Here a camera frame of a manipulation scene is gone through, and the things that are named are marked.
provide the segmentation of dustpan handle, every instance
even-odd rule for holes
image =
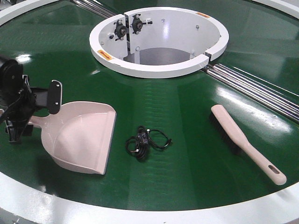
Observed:
[[[42,126],[44,125],[44,118],[32,116],[28,124],[33,125],[33,127],[36,128],[42,128]]]

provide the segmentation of white circular housing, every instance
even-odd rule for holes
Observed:
[[[119,27],[127,26],[127,34]],[[151,7],[116,15],[90,33],[94,57],[119,73],[142,78],[190,74],[218,58],[228,31],[216,19],[196,11]]]

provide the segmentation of steel rail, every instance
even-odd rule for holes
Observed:
[[[104,19],[117,15],[116,13],[106,9],[102,4],[100,4],[95,0],[71,0],[71,1],[76,5],[103,17]]]
[[[243,75],[239,72],[235,72],[222,64],[215,65],[213,67],[213,69],[220,72],[221,74],[223,74],[225,76],[231,76],[231,78],[235,79],[235,81],[242,83],[244,86],[246,86],[250,90],[252,90],[256,93],[259,93],[260,95],[263,95],[264,97],[269,98],[278,104],[283,105],[284,107],[288,108],[290,111],[292,111],[294,113],[299,113],[298,105],[296,105],[295,103],[276,94],[275,90],[273,90],[265,85],[262,85],[256,81],[246,77],[245,75]]]
[[[272,110],[299,123],[299,105],[279,96],[275,90],[255,82],[241,73],[221,64],[209,67],[205,72]]]

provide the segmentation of handle hole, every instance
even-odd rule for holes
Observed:
[[[268,166],[275,174],[279,174],[279,171],[272,165]]]

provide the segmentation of brush bristles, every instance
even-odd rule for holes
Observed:
[[[219,123],[219,121],[217,120],[217,118],[215,117],[215,115],[213,113],[210,114],[209,119],[212,123],[212,125],[217,129],[217,131],[220,133],[221,135],[221,139],[228,145],[229,149],[231,150],[231,152],[235,155],[239,155],[240,153],[242,153],[242,149],[240,147],[238,147],[228,136],[228,134],[225,132],[225,130],[223,129],[223,127],[221,126],[221,124]]]

